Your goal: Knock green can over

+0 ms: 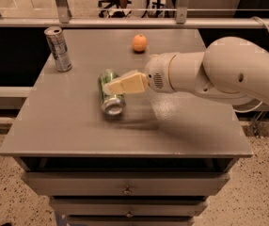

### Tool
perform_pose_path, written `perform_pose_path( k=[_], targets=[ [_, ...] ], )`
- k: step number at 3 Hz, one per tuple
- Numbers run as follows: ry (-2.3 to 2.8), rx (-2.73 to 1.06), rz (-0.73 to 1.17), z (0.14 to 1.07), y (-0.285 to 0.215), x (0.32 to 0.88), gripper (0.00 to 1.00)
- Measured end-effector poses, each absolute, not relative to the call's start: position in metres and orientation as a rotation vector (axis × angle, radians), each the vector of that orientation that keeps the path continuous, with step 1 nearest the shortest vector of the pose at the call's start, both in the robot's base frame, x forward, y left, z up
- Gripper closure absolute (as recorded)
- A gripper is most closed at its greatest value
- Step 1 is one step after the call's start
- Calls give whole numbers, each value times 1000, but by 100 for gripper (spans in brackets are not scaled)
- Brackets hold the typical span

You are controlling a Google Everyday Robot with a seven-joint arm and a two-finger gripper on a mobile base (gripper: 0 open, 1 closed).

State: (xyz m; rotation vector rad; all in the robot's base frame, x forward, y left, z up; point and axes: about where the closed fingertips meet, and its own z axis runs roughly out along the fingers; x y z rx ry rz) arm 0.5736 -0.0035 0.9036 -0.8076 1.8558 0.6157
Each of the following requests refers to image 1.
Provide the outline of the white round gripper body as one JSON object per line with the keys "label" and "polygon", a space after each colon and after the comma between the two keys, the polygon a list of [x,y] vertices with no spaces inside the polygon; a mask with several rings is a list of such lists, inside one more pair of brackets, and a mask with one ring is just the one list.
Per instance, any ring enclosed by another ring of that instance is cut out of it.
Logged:
{"label": "white round gripper body", "polygon": [[156,92],[172,93],[169,81],[169,67],[176,53],[164,53],[152,55],[145,67],[145,74],[149,80],[149,86]]}

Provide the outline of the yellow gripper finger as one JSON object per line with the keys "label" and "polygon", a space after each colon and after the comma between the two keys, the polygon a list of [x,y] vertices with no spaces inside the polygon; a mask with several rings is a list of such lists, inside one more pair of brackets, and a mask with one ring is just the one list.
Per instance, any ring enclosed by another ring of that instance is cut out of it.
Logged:
{"label": "yellow gripper finger", "polygon": [[107,94],[135,94],[142,93],[149,87],[149,81],[144,73],[132,75],[127,78],[115,78],[103,87]]}
{"label": "yellow gripper finger", "polygon": [[129,71],[127,73],[124,73],[122,74],[119,78],[122,79],[122,78],[127,78],[127,77],[130,77],[132,75],[136,75],[136,74],[139,74],[140,72],[138,70],[132,70],[132,71]]}

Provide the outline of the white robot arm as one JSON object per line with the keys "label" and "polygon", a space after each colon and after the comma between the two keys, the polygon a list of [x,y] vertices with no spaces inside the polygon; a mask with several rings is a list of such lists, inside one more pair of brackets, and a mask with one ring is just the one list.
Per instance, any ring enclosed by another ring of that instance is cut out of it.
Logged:
{"label": "white robot arm", "polygon": [[212,42],[203,52],[152,56],[144,72],[130,71],[103,86],[108,94],[189,92],[230,105],[256,99],[269,105],[269,52],[237,37]]}

